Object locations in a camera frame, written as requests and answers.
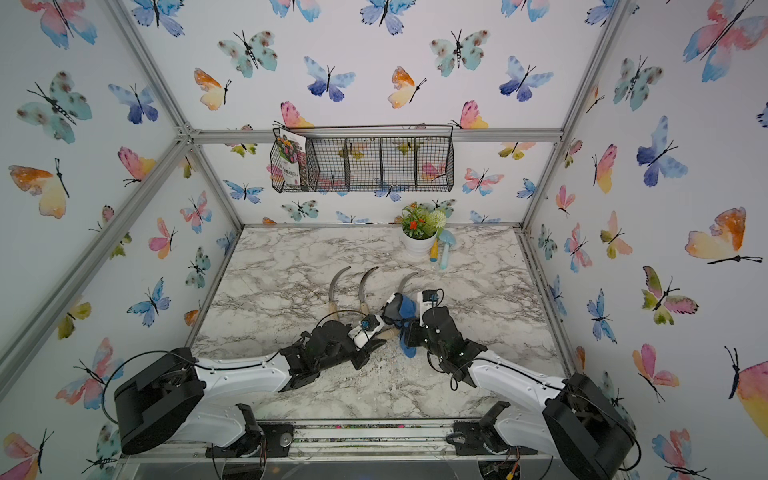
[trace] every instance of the curved blade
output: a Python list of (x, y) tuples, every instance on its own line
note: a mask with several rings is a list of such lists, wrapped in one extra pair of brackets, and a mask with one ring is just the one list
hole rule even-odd
[(378, 269), (379, 268), (375, 266), (371, 270), (368, 270), (366, 274), (362, 276), (362, 280), (360, 280), (360, 286), (357, 288), (357, 298), (360, 300), (361, 303), (366, 302), (366, 280), (368, 279), (368, 275), (370, 275), (372, 271), (378, 270)]
[(329, 301), (331, 301), (331, 302), (333, 301), (333, 288), (336, 286), (336, 281), (339, 279), (339, 277), (341, 276), (342, 273), (346, 272), (350, 268), (352, 268), (352, 267), (345, 266), (344, 268), (339, 270), (339, 272), (336, 275), (333, 276), (333, 280), (331, 280), (331, 286), (328, 287), (328, 300)]

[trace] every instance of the blue butterfly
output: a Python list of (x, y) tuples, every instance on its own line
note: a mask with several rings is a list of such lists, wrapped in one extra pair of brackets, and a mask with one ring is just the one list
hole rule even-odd
[(518, 192), (518, 198), (530, 198), (531, 195), (536, 193), (536, 186), (529, 179), (523, 179), (523, 186), (525, 186), (525, 190)]
[(208, 255), (203, 255), (203, 247), (197, 248), (197, 254), (194, 257), (192, 266), (187, 268), (194, 268), (193, 272), (187, 275), (187, 279), (184, 281), (187, 285), (195, 285), (197, 288), (203, 288), (205, 286), (205, 270), (210, 269), (210, 259)]
[(152, 91), (148, 86), (144, 87), (141, 93), (136, 93), (136, 85), (131, 87), (131, 91), (118, 87), (116, 84), (109, 84), (108, 88), (121, 104), (131, 107), (128, 110), (128, 121), (132, 124), (138, 125), (144, 121), (142, 114), (147, 115), (151, 121), (157, 120), (157, 109), (149, 106), (150, 103), (154, 102), (154, 98), (152, 98)]
[(139, 25), (148, 27), (153, 23), (160, 28), (162, 24), (168, 33), (174, 37), (184, 35), (184, 29), (171, 17), (176, 16), (179, 8), (184, 6), (184, 0), (134, 0), (139, 4), (131, 12)]
[(560, 310), (560, 314), (562, 314), (562, 316), (568, 316), (568, 312), (565, 311), (565, 305), (563, 305), (563, 294), (560, 291), (560, 276), (557, 275), (554, 278), (554, 283), (551, 286), (547, 286), (549, 287), (549, 293), (552, 295), (554, 303), (558, 306), (558, 310)]
[(229, 188), (232, 189), (230, 192), (230, 197), (232, 197), (235, 200), (239, 199), (248, 199), (251, 201), (252, 204), (258, 204), (261, 199), (257, 197), (258, 194), (260, 194), (264, 189), (262, 187), (251, 187), (248, 188), (248, 184), (243, 185), (242, 187), (238, 184), (233, 184), (229, 180), (224, 181), (225, 184)]
[(226, 237), (216, 240), (216, 245), (223, 248), (224, 255), (227, 255), (230, 250), (232, 250), (232, 247), (234, 247), (236, 241), (237, 237), (235, 236), (234, 230), (231, 230)]
[(481, 216), (474, 210), (469, 212), (469, 219), (472, 220), (473, 223), (499, 223), (502, 221), (501, 218), (488, 218), (488, 215)]
[(373, 194), (376, 195), (379, 198), (381, 198), (381, 197), (384, 197), (384, 198), (389, 197), (389, 199), (391, 201), (393, 201), (393, 202), (398, 202), (398, 201), (400, 201), (400, 199), (402, 199), (402, 197), (400, 197), (400, 195), (397, 194), (396, 192), (402, 192), (402, 191), (404, 191), (406, 189), (405, 187), (394, 187), (392, 185), (389, 185), (387, 187), (386, 184), (383, 184), (381, 188), (382, 188), (381, 190), (373, 192)]
[(372, 25), (373, 22), (382, 18), (379, 21), (379, 27), (382, 23), (386, 23), (386, 29), (392, 35), (402, 33), (402, 22), (395, 15), (400, 15), (405, 10), (411, 8), (411, 5), (416, 3), (416, 0), (368, 0), (372, 5), (363, 7), (360, 9), (362, 15), (362, 23), (366, 25)]
[(328, 97), (331, 100), (344, 100), (344, 93), (339, 89), (347, 88), (355, 81), (354, 73), (342, 73), (331, 76), (333, 68), (336, 67), (326, 70), (309, 57), (304, 57), (304, 63), (306, 64), (306, 73), (315, 78), (315, 83), (307, 85), (307, 88), (313, 95), (322, 97), (324, 93), (328, 92)]
[(643, 182), (648, 187), (655, 187), (659, 182), (659, 172), (666, 178), (680, 178), (688, 173), (688, 167), (667, 155), (667, 152), (674, 150), (671, 141), (667, 146), (667, 116), (664, 115), (659, 120), (656, 131), (650, 134), (652, 145), (650, 147), (639, 147), (637, 149), (637, 164), (647, 165), (648, 169), (643, 174)]
[(600, 293), (598, 294), (598, 304), (595, 305), (592, 300), (587, 303), (587, 311), (590, 315), (592, 315), (594, 318), (594, 325), (592, 326), (592, 335), (594, 335), (595, 339), (601, 339), (603, 338), (603, 333), (605, 336), (609, 339), (611, 339), (611, 342), (616, 342), (616, 337), (614, 336), (614, 331), (611, 329), (611, 326), (608, 325), (608, 315), (605, 315), (605, 296), (603, 295), (603, 289), (600, 289)]
[(355, 220), (355, 217), (348, 217), (345, 214), (342, 214), (341, 212), (336, 212), (336, 218), (339, 219), (339, 222), (341, 223), (369, 223), (371, 220), (367, 218), (359, 218)]
[(147, 298), (144, 302), (139, 302), (126, 310), (126, 313), (139, 313), (144, 314), (144, 321), (142, 325), (152, 326), (154, 323), (154, 316), (160, 314), (160, 310), (168, 310), (170, 306), (170, 299), (167, 296), (163, 296), (163, 277), (157, 282), (154, 287), (154, 292), (150, 296), (149, 290), (147, 290)]
[(517, 91), (518, 101), (530, 100), (533, 96), (531, 87), (539, 88), (554, 76), (554, 73), (551, 71), (548, 71), (547, 73), (531, 74), (534, 68), (536, 67), (531, 68), (529, 65), (528, 70), (525, 70), (525, 68), (520, 65), (520, 61), (512, 55), (508, 60), (507, 69), (507, 75), (509, 75), (511, 80), (498, 86), (502, 95), (509, 96), (513, 91)]

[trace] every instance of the orange butterfly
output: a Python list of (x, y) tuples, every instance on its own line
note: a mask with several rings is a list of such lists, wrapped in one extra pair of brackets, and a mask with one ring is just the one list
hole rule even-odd
[(608, 220), (608, 230), (600, 230), (600, 240), (603, 240), (603, 243), (608, 244), (608, 258), (616, 258), (616, 252), (621, 253), (622, 255), (629, 255), (632, 253), (632, 247), (619, 238), (619, 235), (624, 234), (619, 229), (616, 212), (613, 211), (611, 212), (611, 218)]
[(417, 85), (407, 71), (403, 70), (402, 67), (396, 68), (392, 74), (392, 83), (395, 84), (397, 91), (387, 98), (392, 104), (392, 108), (401, 108), (411, 103), (425, 81), (427, 81), (426, 78)]
[(23, 191), (28, 191), (32, 195), (42, 195), (40, 197), (40, 214), (49, 215), (54, 218), (62, 218), (67, 211), (67, 198), (69, 192), (64, 186), (61, 172), (58, 169), (60, 160), (55, 159), (56, 177), (46, 170), (38, 170), (31, 167), (19, 167), (11, 165), (8, 169), (11, 171), (11, 178), (16, 187)]
[(231, 80), (227, 80), (227, 84), (222, 88), (219, 82), (199, 68), (194, 69), (194, 80), (207, 92), (200, 97), (200, 102), (208, 107), (208, 110), (218, 110), (222, 104), (227, 104), (227, 91), (230, 89)]

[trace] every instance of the wall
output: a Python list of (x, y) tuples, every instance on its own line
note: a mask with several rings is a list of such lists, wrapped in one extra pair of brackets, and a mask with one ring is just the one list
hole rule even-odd
[[(728, 18), (743, 6), (743, 2), (723, 3), (734, 8)], [(533, 243), (538, 243), (544, 224), (558, 245), (550, 260), (543, 249), (538, 252), (549, 283), (559, 276), (559, 300), (567, 312), (561, 319), (571, 344), (582, 349), (591, 378), (599, 380), (608, 373), (616, 389), (613, 397), (622, 398), (620, 404), (637, 426), (643, 449), (637, 468), (640, 478), (672, 478), (669, 467), (684, 466), (674, 445), (666, 452), (659, 450), (666, 461), (654, 453), (655, 445), (661, 447), (664, 439), (672, 441), (670, 432), (687, 431), (691, 454), (686, 468), (707, 468), (700, 474), (708, 478), (761, 476), (768, 446), (768, 329), (763, 308), (768, 273), (764, 263), (749, 260), (712, 263), (737, 254), (762, 255), (759, 241), (768, 234), (763, 212), (768, 131), (756, 118), (768, 101), (764, 81), (768, 74), (768, 25), (761, 16), (768, 15), (768, 5), (751, 4), (741, 17), (744, 23), (736, 23), (732, 30), (733, 35), (751, 35), (756, 43), (752, 48), (745, 48), (750, 45), (733, 36), (720, 41), (718, 55), (730, 49), (731, 63), (730, 70), (717, 79), (709, 74), (707, 60), (684, 62), (691, 35), (715, 23), (707, 19), (710, 5), (710, 17), (717, 18), (717, 2), (640, 3), (599, 78), (606, 98), (584, 115), (577, 127), (574, 136), (584, 142), (583, 147), (568, 169), (564, 161), (558, 162), (545, 190), (547, 198), (542, 196), (531, 222)], [(715, 28), (712, 31), (714, 39), (719, 32)], [(702, 44), (707, 47), (710, 41), (704, 39)], [(647, 100), (633, 111), (629, 101), (614, 104), (612, 89), (620, 81), (622, 61), (629, 57), (637, 65), (638, 55), (648, 57), (644, 68), (662, 68), (663, 76), (656, 75)], [(670, 176), (661, 175), (655, 186), (648, 187), (644, 182), (647, 166), (638, 164), (638, 149), (651, 146), (651, 134), (663, 116), (668, 119), (668, 136), (658, 137), (660, 148), (674, 141), (671, 146), (679, 148), (668, 155), (687, 166), (687, 172), (672, 168), (662, 157), (659, 161), (665, 162), (662, 168)], [(609, 145), (616, 146), (617, 156), (611, 189), (604, 193), (599, 184), (593, 186), (591, 157), (597, 155), (600, 160)], [(660, 153), (651, 152), (650, 159)], [(566, 208), (568, 214), (555, 203), (561, 185), (565, 185), (567, 195), (576, 196)], [(721, 227), (715, 225), (716, 217), (734, 208), (743, 208), (748, 214), (746, 232), (739, 231), (743, 224), (738, 221), (738, 210), (730, 211), (730, 220), (721, 217)], [(631, 254), (618, 254), (615, 259), (609, 258), (607, 244), (601, 241), (601, 231), (609, 230), (613, 211), (622, 232), (619, 239), (632, 248)], [(581, 266), (574, 273), (565, 247), (577, 225), (581, 240), (588, 240), (583, 251), (592, 265)], [(711, 235), (718, 235), (718, 230), (722, 233), (713, 239)], [(687, 248), (689, 239), (698, 247), (691, 244)], [(655, 323), (654, 312), (641, 308), (642, 289), (649, 290), (644, 266), (655, 270), (664, 290), (674, 278), (671, 287), (680, 290), (672, 295), (692, 299), (697, 311), (672, 312), (674, 324)], [(593, 334), (593, 318), (599, 315), (588, 312), (588, 301), (595, 302), (601, 290), (615, 343), (602, 330), (600, 340)], [(678, 311), (695, 310), (688, 300), (672, 300), (667, 306)], [(633, 360), (635, 351), (641, 358), (643, 353), (647, 359), (653, 356), (651, 348), (643, 352), (645, 344), (655, 349), (655, 376), (652, 362), (646, 363), (646, 370), (664, 400), (657, 399)], [(733, 364), (724, 346), (739, 354), (737, 371), (742, 373), (735, 395)], [(682, 439), (686, 434), (675, 435)], [(677, 442), (685, 454), (687, 442)], [(630, 454), (628, 461), (634, 458)]]

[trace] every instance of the floor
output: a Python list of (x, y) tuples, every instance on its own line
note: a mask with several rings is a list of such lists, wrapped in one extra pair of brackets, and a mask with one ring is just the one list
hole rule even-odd
[[(443, 288), (465, 338), (486, 344), (513, 362), (562, 376), (560, 360), (509, 226), (451, 227), (458, 245), (447, 270), (405, 253), (394, 226), (254, 228), (243, 232), (200, 328), (193, 352), (211, 359), (246, 358), (275, 352), (311, 331), (328, 313), (328, 286), (336, 285), (340, 309), (357, 309), (362, 273), (367, 302), (377, 311), (400, 280), (417, 271), (405, 294)], [(356, 314), (342, 314), (355, 322)], [(366, 419), (482, 416), (497, 401), (488, 391), (433, 371), (420, 349), (407, 358), (390, 340), (360, 371), (346, 363), (312, 384), (283, 393), (254, 393), (227, 399), (252, 405), (258, 419)]]

